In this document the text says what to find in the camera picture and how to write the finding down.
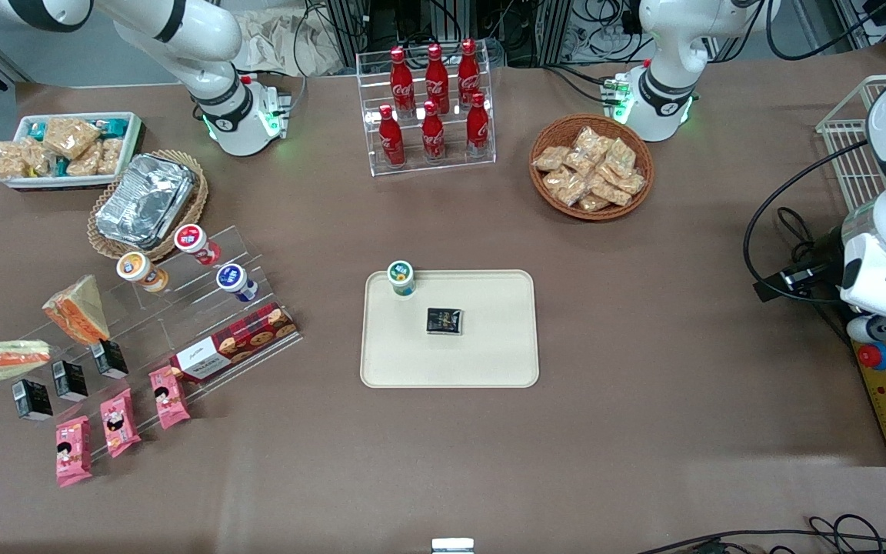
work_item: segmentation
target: red bottle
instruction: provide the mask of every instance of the red bottle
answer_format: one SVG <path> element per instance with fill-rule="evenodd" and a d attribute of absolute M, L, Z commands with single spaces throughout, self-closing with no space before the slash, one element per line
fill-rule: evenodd
<path fill-rule="evenodd" d="M 391 106 L 383 104 L 378 111 L 382 115 L 382 122 L 378 126 L 378 134 L 382 139 L 382 148 L 388 167 L 398 169 L 405 165 L 405 147 L 401 143 L 401 127 L 398 122 L 391 118 Z"/>
<path fill-rule="evenodd" d="M 429 45 L 429 66 L 426 67 L 426 95 L 436 104 L 439 113 L 450 112 L 450 77 L 443 66 L 443 48 Z"/>
<path fill-rule="evenodd" d="M 473 38 L 465 38 L 461 43 L 464 57 L 460 59 L 460 67 L 457 69 L 457 88 L 460 90 L 460 109 L 467 112 L 471 108 L 471 99 L 477 92 L 479 85 L 478 73 L 478 43 Z"/>
<path fill-rule="evenodd" d="M 485 93 L 471 95 L 471 111 L 467 113 L 467 152 L 472 158 L 488 154 L 488 110 Z"/>
<path fill-rule="evenodd" d="M 440 122 L 439 115 L 436 115 L 436 102 L 428 99 L 422 106 L 426 109 L 426 119 L 422 120 L 422 150 L 425 151 L 426 162 L 436 165 L 446 157 L 443 122 Z"/>
<path fill-rule="evenodd" d="M 405 65 L 405 50 L 391 49 L 391 97 L 395 99 L 398 119 L 415 119 L 415 91 L 412 91 L 412 72 Z"/>

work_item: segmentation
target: brown table surface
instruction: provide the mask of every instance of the brown table surface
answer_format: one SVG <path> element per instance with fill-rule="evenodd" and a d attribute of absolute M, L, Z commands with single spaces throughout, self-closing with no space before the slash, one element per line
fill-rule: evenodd
<path fill-rule="evenodd" d="M 208 140 L 176 85 L 23 88 L 21 113 L 132 110 L 147 150 L 200 160 L 202 223 L 271 259 L 306 340 L 65 490 L 0 389 L 0 552 L 422 552 L 437 536 L 632 552 L 847 511 L 886 534 L 884 446 L 843 345 L 807 305 L 761 305 L 741 262 L 760 201 L 822 156 L 815 123 L 878 73 L 886 48 L 710 67 L 693 119 L 651 145 L 651 196 L 606 224 L 532 189 L 535 134 L 595 109 L 541 70 L 496 72 L 496 165 L 389 179 L 369 176 L 353 78 L 310 81 L 288 140 L 249 159 Z M 0 340 L 81 274 L 116 282 L 85 239 L 96 197 L 0 186 Z M 826 172 L 784 203 L 816 232 L 844 214 Z M 790 246 L 771 219 L 754 245 L 767 272 Z M 366 389 L 365 278 L 394 259 L 530 272 L 537 385 Z"/>

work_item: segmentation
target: pink snack package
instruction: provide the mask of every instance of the pink snack package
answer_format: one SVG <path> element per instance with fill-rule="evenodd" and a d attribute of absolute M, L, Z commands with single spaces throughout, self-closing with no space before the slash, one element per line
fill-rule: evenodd
<path fill-rule="evenodd" d="M 105 442 L 112 457 L 125 452 L 129 446 L 140 442 L 132 423 L 132 392 L 122 390 L 116 397 L 102 402 L 102 423 L 105 424 Z"/>
<path fill-rule="evenodd" d="M 61 488 L 91 477 L 91 427 L 78 417 L 57 426 L 57 484 Z"/>
<path fill-rule="evenodd" d="M 148 380 L 152 383 L 152 394 L 155 394 L 155 411 L 159 414 L 159 425 L 163 429 L 169 429 L 173 425 L 190 419 L 187 412 L 186 398 L 183 396 L 183 388 L 173 374 L 172 367 L 156 369 L 148 374 Z"/>

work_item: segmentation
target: woven basket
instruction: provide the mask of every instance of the woven basket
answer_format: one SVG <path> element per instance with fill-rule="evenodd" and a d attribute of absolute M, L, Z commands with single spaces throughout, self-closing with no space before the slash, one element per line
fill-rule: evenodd
<path fill-rule="evenodd" d="M 631 203 L 627 206 L 622 207 L 611 204 L 611 206 L 595 212 L 585 212 L 577 208 L 571 208 L 552 196 L 542 182 L 544 173 L 539 172 L 531 164 L 531 161 L 538 158 L 538 155 L 549 146 L 572 147 L 573 141 L 576 140 L 577 135 L 580 134 L 580 129 L 584 126 L 590 126 L 590 129 L 594 129 L 601 136 L 609 138 L 620 137 L 637 155 L 634 165 L 635 168 L 639 169 L 641 175 L 644 176 L 645 186 L 638 194 L 634 195 Z M 535 185 L 535 190 L 538 190 L 542 198 L 551 204 L 553 208 L 564 214 L 588 221 L 605 221 L 622 217 L 624 214 L 637 208 L 645 200 L 645 197 L 648 196 L 648 192 L 651 190 L 651 186 L 655 183 L 655 164 L 651 161 L 651 152 L 649 152 L 645 141 L 641 140 L 641 137 L 637 136 L 628 127 L 615 122 L 605 115 L 594 115 L 594 113 L 567 115 L 566 117 L 556 119 L 555 122 L 549 123 L 549 126 L 542 129 L 541 133 L 538 133 L 538 137 L 535 137 L 535 144 L 531 147 L 531 155 L 528 157 L 528 173 L 531 175 L 531 182 L 532 185 Z"/>
<path fill-rule="evenodd" d="M 183 207 L 183 215 L 180 216 L 177 227 L 200 221 L 200 216 L 204 213 L 204 204 L 207 204 L 208 194 L 207 178 L 204 177 L 204 169 L 201 169 L 200 164 L 193 159 L 192 155 L 184 154 L 183 152 L 157 150 L 152 155 L 158 155 L 159 158 L 186 165 L 194 172 L 194 175 L 197 175 L 196 189 L 190 193 L 190 199 L 187 200 L 187 204 Z M 88 216 L 88 241 L 91 243 L 91 246 L 95 247 L 95 250 L 98 250 L 99 255 L 108 256 L 110 259 L 120 259 L 125 253 L 137 250 L 136 246 L 126 245 L 125 242 L 112 241 L 112 239 L 106 238 L 106 236 L 98 232 L 98 221 L 96 221 L 98 210 L 101 210 L 102 205 L 112 197 L 112 193 L 115 192 L 120 181 L 121 176 L 119 175 L 115 182 L 105 189 L 102 197 L 95 202 L 95 207 L 92 208 L 91 215 Z M 160 242 L 154 249 L 145 252 L 145 255 L 153 262 L 158 262 L 158 260 L 168 256 L 170 252 L 173 252 L 174 247 L 173 232 L 169 232 L 169 235 L 166 236 L 163 242 Z"/>

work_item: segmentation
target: black package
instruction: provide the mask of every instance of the black package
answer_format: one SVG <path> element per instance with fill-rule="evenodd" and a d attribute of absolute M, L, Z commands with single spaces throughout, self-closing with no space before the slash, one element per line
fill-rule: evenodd
<path fill-rule="evenodd" d="M 102 340 L 99 344 L 92 344 L 91 354 L 95 355 L 99 374 L 110 376 L 112 379 L 122 379 L 129 375 L 122 349 L 116 343 Z"/>
<path fill-rule="evenodd" d="M 53 385 L 57 387 L 57 396 L 71 402 L 87 399 L 88 385 L 84 382 L 84 369 L 70 362 L 53 362 Z"/>
<path fill-rule="evenodd" d="M 463 309 L 430 308 L 426 315 L 426 332 L 431 335 L 461 334 Z"/>
<path fill-rule="evenodd" d="M 18 417 L 32 421 L 43 421 L 53 416 L 50 395 L 46 386 L 28 379 L 13 383 L 13 400 Z"/>

